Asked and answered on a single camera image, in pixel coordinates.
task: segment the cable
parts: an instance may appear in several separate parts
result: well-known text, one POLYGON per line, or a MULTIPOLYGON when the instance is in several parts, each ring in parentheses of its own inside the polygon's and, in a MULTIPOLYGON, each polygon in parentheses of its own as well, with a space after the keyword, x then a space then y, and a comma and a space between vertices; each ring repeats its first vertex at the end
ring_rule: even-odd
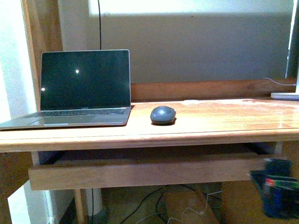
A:
POLYGON ((135 223, 135 224, 139 224, 139 223, 141 223, 142 221, 144 221, 145 219, 151 218, 151 217, 153 217, 153 216, 159 216, 159 215, 162 215, 162 214, 165 214, 165 212, 163 212, 163 213, 155 213, 155 214, 152 214, 152 215, 150 215, 150 216, 147 216, 147 217, 145 217, 145 218, 139 220, 139 221, 138 221, 137 223, 135 223))
POLYGON ((187 210, 191 210, 191 211, 195 212, 195 213, 198 214, 198 215, 203 215, 203 214, 206 212, 206 209, 207 209, 207 206, 208 206, 208 197, 209 197, 210 195, 218 194, 218 193, 221 193, 221 192, 222 192, 222 190, 217 191, 217 192, 214 192, 214 193, 210 193, 210 194, 207 194, 207 195, 206 195, 206 207, 205 207, 205 209, 204 209, 203 211, 198 212, 198 211, 195 211, 194 209, 192 209, 192 208, 190 208, 190 207, 187 207, 187 208, 183 211, 183 213, 181 214, 181 220, 178 220, 178 219, 176 219, 176 218, 172 218, 172 217, 171 217, 171 218, 168 219, 167 224, 170 222, 171 219, 174 219, 174 220, 176 220, 176 221, 179 221, 181 224, 183 224, 183 223, 184 223, 184 221, 183 221, 183 215, 185 214, 185 212, 186 212, 187 210))
POLYGON ((102 50, 102 22, 101 22, 101 9, 100 9, 100 0, 98 0, 99 7, 99 27, 100 27, 100 50, 102 50))
POLYGON ((270 81, 272 81, 272 82, 274 82, 274 83, 276 83, 276 84, 279 84, 279 85, 295 85, 296 86, 296 84, 283 84, 283 83, 278 83, 278 82, 276 82, 276 81, 274 81, 273 79, 270 79, 270 78, 264 78, 264 79, 268 79, 268 80, 270 80, 270 81))
POLYGON ((93 197, 93 188, 92 188, 92 202, 93 202, 93 211, 92 211, 92 221, 91 221, 91 224, 93 224, 93 214, 94 214, 94 197, 93 197))
POLYGON ((176 221, 180 222, 181 224, 183 224, 183 222, 181 220, 178 220, 177 218, 169 218, 167 224, 170 223, 170 220, 176 220, 176 221))
POLYGON ((142 201, 140 202, 140 204, 139 204, 139 206, 130 214, 130 215, 128 215, 122 222, 121 222, 121 224, 123 224, 128 218, 130 218, 139 208, 140 208, 140 206, 142 205, 142 203, 149 197, 149 196, 151 196, 152 194, 154 194, 154 193, 156 193, 157 191, 159 191, 159 190, 161 190, 161 189, 164 189, 164 188, 167 188, 168 187, 168 185, 166 185, 165 187, 162 187, 162 188, 159 188, 159 189, 157 189, 157 190, 154 190, 153 192, 151 192, 151 193, 149 193, 148 195, 146 195, 143 199, 142 199, 142 201))
POLYGON ((160 202, 162 196, 163 196, 163 193, 161 194, 161 196, 159 197, 159 199, 158 199, 158 201, 157 201, 157 203, 156 203, 156 206, 155 206, 155 212, 156 212, 156 214, 159 216, 159 218, 163 220, 163 222, 167 223, 167 220, 164 219, 164 218, 161 216, 161 214, 158 212, 158 204, 159 204, 159 202, 160 202))
POLYGON ((190 190, 193 190, 193 191, 195 191, 195 189, 193 189, 193 188, 190 188, 189 186, 187 186, 187 185, 185 185, 185 184, 181 184, 183 187, 185 187, 185 188, 189 188, 190 190))

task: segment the laptop keyboard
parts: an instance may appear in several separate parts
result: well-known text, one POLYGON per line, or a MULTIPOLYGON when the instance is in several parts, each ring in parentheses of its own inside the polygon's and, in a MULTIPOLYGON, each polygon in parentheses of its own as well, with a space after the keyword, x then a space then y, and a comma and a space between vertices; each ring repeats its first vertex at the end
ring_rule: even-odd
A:
POLYGON ((98 114, 123 114, 124 108, 117 109, 96 109, 96 110, 72 110, 72 111, 47 111, 37 112, 28 115, 28 117, 56 117, 56 116, 72 116, 72 115, 98 115, 98 114))

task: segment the pen holder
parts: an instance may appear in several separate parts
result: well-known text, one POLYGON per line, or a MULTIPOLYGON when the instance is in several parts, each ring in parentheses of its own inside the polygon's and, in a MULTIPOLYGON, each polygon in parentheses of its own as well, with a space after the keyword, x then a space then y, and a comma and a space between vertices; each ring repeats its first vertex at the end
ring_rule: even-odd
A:
POLYGON ((251 171, 268 217, 299 218, 299 183, 290 176, 291 165, 286 160, 268 160, 265 170, 251 171))

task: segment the laptop screen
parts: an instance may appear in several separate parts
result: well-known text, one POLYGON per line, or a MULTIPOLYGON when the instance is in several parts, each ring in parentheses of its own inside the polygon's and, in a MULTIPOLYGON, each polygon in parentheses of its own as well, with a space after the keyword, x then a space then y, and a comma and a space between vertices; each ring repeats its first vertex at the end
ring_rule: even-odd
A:
POLYGON ((128 50, 42 54, 42 111, 130 105, 128 50))

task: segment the laptop trackpad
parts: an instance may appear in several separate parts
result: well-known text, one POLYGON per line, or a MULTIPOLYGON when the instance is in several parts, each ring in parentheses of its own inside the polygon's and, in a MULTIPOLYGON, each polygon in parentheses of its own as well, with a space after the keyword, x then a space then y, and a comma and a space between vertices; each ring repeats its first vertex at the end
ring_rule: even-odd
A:
POLYGON ((42 125, 51 124, 84 124, 89 123, 95 115, 90 116, 57 116, 57 117, 45 117, 38 122, 42 125))

